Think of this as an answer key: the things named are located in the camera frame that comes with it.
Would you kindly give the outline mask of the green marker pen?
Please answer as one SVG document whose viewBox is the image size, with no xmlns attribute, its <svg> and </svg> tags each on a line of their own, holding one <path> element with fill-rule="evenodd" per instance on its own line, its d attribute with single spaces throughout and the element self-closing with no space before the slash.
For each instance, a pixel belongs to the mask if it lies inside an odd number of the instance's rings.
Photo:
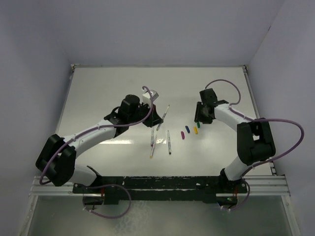
<svg viewBox="0 0 315 236">
<path fill-rule="evenodd" d="M 169 107 L 170 107 L 170 104 L 167 106 L 166 111 L 165 111 L 165 113 L 164 113 L 163 116 L 162 116 L 162 121 L 161 121 L 161 123 L 157 126 L 156 131 L 159 131 L 161 125 L 163 124 L 164 119 L 165 119 L 165 117 L 166 117 L 166 115 L 167 115 L 167 113 L 168 113 Z"/>
</svg>

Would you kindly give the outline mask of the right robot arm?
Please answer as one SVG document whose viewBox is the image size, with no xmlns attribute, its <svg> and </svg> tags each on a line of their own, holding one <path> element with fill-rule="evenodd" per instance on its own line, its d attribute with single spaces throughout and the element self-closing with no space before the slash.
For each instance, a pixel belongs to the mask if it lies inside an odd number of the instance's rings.
<svg viewBox="0 0 315 236">
<path fill-rule="evenodd" d="M 219 187 L 231 192 L 244 173 L 254 164 L 264 162 L 276 154 L 276 148 L 269 122 L 254 120 L 238 111 L 232 111 L 225 100 L 218 100 L 214 90 L 199 92 L 194 121 L 211 124 L 213 120 L 223 122 L 237 134 L 237 157 L 220 172 Z"/>
</svg>

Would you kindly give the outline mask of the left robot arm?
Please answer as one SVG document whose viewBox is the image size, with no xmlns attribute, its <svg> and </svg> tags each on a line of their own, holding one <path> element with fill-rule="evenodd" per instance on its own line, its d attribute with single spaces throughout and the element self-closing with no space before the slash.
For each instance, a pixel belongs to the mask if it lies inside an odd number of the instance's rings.
<svg viewBox="0 0 315 236">
<path fill-rule="evenodd" d="M 156 91 L 145 92 L 142 98 L 129 94 L 112 112 L 96 125 L 69 136 L 58 134 L 50 136 L 35 166 L 41 171 L 48 183 L 62 186 L 72 182 L 84 187 L 91 193 L 101 188 L 101 175 L 90 166 L 76 164 L 76 159 L 85 151 L 103 141 L 114 139 L 130 126 L 144 124 L 154 127 L 162 123 L 162 118 L 156 112 L 154 101 L 158 98 Z"/>
</svg>

